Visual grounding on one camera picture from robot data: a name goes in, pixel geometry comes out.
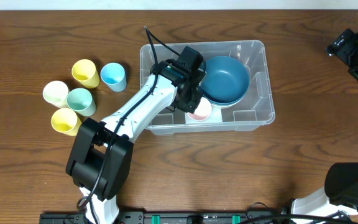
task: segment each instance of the clear plastic container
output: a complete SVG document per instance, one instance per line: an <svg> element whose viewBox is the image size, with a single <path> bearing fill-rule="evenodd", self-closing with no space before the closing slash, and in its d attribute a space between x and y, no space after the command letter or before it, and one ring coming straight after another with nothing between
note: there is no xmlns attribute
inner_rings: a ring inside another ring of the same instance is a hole
<svg viewBox="0 0 358 224"><path fill-rule="evenodd" d="M154 134L173 134L200 131L252 131L262 125L271 124L275 119L272 89L267 70L265 46L259 40L228 42L205 42L190 44L167 44L173 50L181 52L185 46L197 50L205 60L215 56L229 56L238 59L250 71L249 89L243 99L229 108L213 106L213 114L205 121L188 119L180 110L172 112L162 110L146 127ZM178 56L160 44L155 45L158 60ZM149 44L140 49L140 87L150 75L154 64Z"/></svg>

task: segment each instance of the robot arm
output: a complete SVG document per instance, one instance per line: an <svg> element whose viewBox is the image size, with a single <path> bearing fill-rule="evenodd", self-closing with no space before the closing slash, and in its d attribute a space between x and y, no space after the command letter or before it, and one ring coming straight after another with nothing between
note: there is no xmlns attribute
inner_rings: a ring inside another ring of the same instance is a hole
<svg viewBox="0 0 358 224"><path fill-rule="evenodd" d="M98 223L110 224L117 218L116 194L129 174L134 142L153 118L170 105L194 113L202 97L197 89L205 75L205 62L204 71L199 70L202 63L199 52L185 47L178 60L154 65L145 85L121 109L100 123L88 118L80 126L66 173L85 197L95 189L91 203L86 204L89 221L95 223L92 208ZM105 157L93 146L109 147L107 142L112 145Z"/></svg>
<svg viewBox="0 0 358 224"><path fill-rule="evenodd" d="M153 85L155 75L149 76L149 79L142 87L142 89L136 93L121 109L112 115L102 119L102 123L106 123L104 126L108 130L114 130L119 122L121 116L129 110L135 103L137 103ZM151 122L151 120L167 106L170 106L176 97L177 87L172 85L172 81L159 76L157 79L157 86L149 97L147 97L124 121L124 124L119 129L118 136L127 136L129 141L134 143L143 131L143 129ZM90 191L86 187L80 187L81 193L87 197ZM111 224L117 218L119 209L116 203L116 196L112 199L104 199L100 201L96 195L92 196L92 205L96 217L99 219L100 224ZM86 205L86 218L95 223L91 214L91 204Z"/></svg>
<svg viewBox="0 0 358 224"><path fill-rule="evenodd" d="M326 51L339 57L358 81L358 33L345 30ZM334 164L327 173L325 186L305 198L294 200L290 213L326 217L338 211L358 214L358 162ZM294 221L308 223L307 220Z"/></svg>
<svg viewBox="0 0 358 224"><path fill-rule="evenodd" d="M143 88L136 93L121 109L112 115L102 119L106 123L105 127L114 130L121 116L126 113L137 101L139 101L153 85L155 75L150 75ZM135 142L139 134L151 122L151 120L164 108L170 106L177 95L177 87L172 85L172 81L159 76L154 92L147 97L124 121L118 131L118 135L127 135L130 142Z"/></svg>

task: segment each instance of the wood grain surface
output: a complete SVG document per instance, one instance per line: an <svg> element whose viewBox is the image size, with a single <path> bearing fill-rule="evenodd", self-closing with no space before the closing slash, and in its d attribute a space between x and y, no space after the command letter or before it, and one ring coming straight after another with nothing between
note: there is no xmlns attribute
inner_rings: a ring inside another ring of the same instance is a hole
<svg viewBox="0 0 358 224"><path fill-rule="evenodd" d="M38 223L43 211L73 211L80 191L66 175L74 141L54 131L42 98L52 80L81 87L79 59L122 63L128 87L92 90L101 120L139 89L144 26L166 43L261 40L276 119L252 132L155 136L136 141L121 207L148 211L241 211L279 207L324 184L335 162L358 159L358 83L325 47L358 11L0 12L0 223Z"/></svg>

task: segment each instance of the black cable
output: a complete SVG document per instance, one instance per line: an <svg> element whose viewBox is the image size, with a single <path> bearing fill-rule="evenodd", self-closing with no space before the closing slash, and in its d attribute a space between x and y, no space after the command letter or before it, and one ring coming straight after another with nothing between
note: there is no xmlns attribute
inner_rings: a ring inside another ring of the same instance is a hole
<svg viewBox="0 0 358 224"><path fill-rule="evenodd" d="M74 216L73 214L67 214L65 216L65 218L63 219L63 224L74 224L74 221L72 220L72 218L68 218L70 215Z"/></svg>
<svg viewBox="0 0 358 224"><path fill-rule="evenodd" d="M159 40L158 38L156 38L150 31L149 34L158 42L160 43L162 46L166 47L168 50L172 51L175 55L180 56L180 54L176 51L174 51L172 48L168 47L166 44L164 44L161 40Z"/></svg>
<svg viewBox="0 0 358 224"><path fill-rule="evenodd" d="M94 220L94 224L99 224L98 218L97 218L96 214L94 213L94 207L93 207L92 200L89 201L89 206L91 207L91 214L92 214L92 217L93 217L93 220Z"/></svg>
<svg viewBox="0 0 358 224"><path fill-rule="evenodd" d="M154 49L154 44L153 44L153 41L150 37L150 32L149 30L147 29L147 27L145 26L144 27L145 30L146 30L146 34L147 34L147 38L149 39L149 42L150 42L150 45L151 45L151 48L152 48L152 51L153 51L153 55L154 55L154 61L155 61L155 69L157 69L157 65L158 65L158 60L157 60L157 54L155 53L155 49ZM91 190L91 192L89 193L89 195L86 197L86 200L83 202L83 203L80 203L79 206L78 206L78 209L79 210L82 210L86 207L86 205L88 203L90 203L91 199L92 199L92 196L94 195L95 191L96 191L96 188L98 187L99 183L100 183L100 180L102 178L102 175L103 175L103 172L104 172L104 168L106 167L106 164L107 164L107 160L109 158L109 155L110 155L110 151L111 151L111 147L112 145L114 144L116 138L116 134L118 133L118 130L119 128L124 124L124 121L125 119L129 116L129 114L136 108L138 107L149 95L151 95L154 91L154 88L155 86L157 85L157 79L158 79L158 74L155 74L155 79L154 79L154 82L153 82L153 85L152 87L149 89L149 91L146 93L146 95L144 95L138 102L135 103L134 106L132 106L131 108L129 108L129 110L124 114L124 116L122 116L120 119L119 119L119 122L117 123L117 126L116 128L114 129L114 131L112 132L111 134L111 139L107 145L107 149L106 149L106 153L104 154L104 158L103 158L103 161L102 161L102 166L100 168L100 171L99 171L99 174L96 178L96 181L93 185L93 188Z"/></svg>
<svg viewBox="0 0 358 224"><path fill-rule="evenodd" d="M267 209L269 209L268 206L265 205L265 204L262 203L262 202L252 203L252 204L249 206L249 208L247 209L247 211L246 211L246 217L247 217L247 219L250 219L250 218L248 217L248 212L249 212L249 210L250 210L254 205L263 205L263 206L265 206Z"/></svg>
<svg viewBox="0 0 358 224"><path fill-rule="evenodd" d="M302 220L326 222L326 223L332 223L332 224L358 224L356 222L349 222L349 221L339 220L339 219L335 219L335 218L317 217L317 216L313 216L313 215L295 215L295 214L262 216L262 217L257 217L257 218L251 218L249 220L240 222L238 224L248 224L248 223L258 222L258 221L262 221L262 220L286 220L286 219L302 219Z"/></svg>

